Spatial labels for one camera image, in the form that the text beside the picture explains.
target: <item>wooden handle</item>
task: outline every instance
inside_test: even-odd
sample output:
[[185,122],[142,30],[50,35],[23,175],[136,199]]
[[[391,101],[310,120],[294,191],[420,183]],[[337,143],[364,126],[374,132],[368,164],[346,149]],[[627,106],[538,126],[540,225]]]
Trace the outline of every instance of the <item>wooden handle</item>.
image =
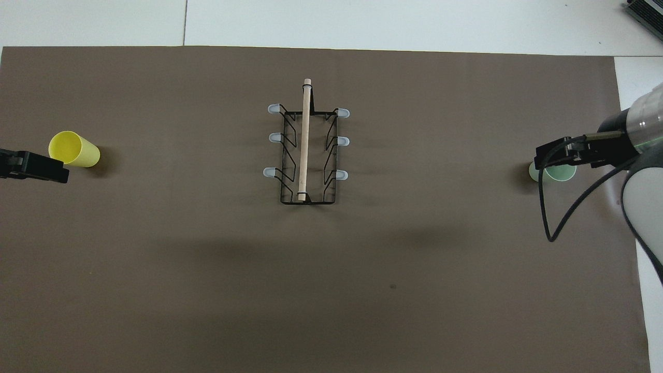
[[[308,122],[311,116],[311,79],[304,79],[304,103],[302,109],[302,150],[299,166],[299,192],[306,192],[306,171],[308,171]],[[300,201],[306,194],[297,194]]]

